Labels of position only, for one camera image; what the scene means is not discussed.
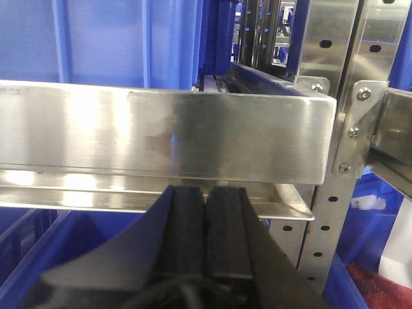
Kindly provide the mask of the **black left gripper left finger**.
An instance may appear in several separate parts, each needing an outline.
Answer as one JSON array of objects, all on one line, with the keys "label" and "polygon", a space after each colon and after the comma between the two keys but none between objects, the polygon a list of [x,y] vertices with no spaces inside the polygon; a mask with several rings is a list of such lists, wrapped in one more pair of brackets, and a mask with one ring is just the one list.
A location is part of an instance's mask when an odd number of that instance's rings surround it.
[{"label": "black left gripper left finger", "polygon": [[170,186],[137,221],[42,273],[23,308],[203,308],[204,204]]}]

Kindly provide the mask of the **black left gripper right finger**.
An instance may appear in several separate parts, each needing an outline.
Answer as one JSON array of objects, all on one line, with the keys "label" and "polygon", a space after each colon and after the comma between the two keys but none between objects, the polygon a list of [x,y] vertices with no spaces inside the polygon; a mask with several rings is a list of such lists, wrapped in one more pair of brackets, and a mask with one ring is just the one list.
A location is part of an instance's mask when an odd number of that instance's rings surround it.
[{"label": "black left gripper right finger", "polygon": [[329,308],[259,220],[246,190],[214,187],[206,203],[207,273],[236,308]]}]

